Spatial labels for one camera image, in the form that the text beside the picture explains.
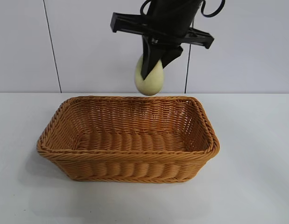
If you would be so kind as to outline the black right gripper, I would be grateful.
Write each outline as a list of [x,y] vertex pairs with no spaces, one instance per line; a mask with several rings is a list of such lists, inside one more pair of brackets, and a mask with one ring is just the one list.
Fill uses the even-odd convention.
[[140,14],[113,13],[111,30],[142,35],[141,77],[147,78],[161,59],[165,68],[183,52],[181,46],[166,49],[164,44],[189,43],[209,49],[214,38],[207,32],[191,27],[196,13],[204,11],[204,0],[147,0]]

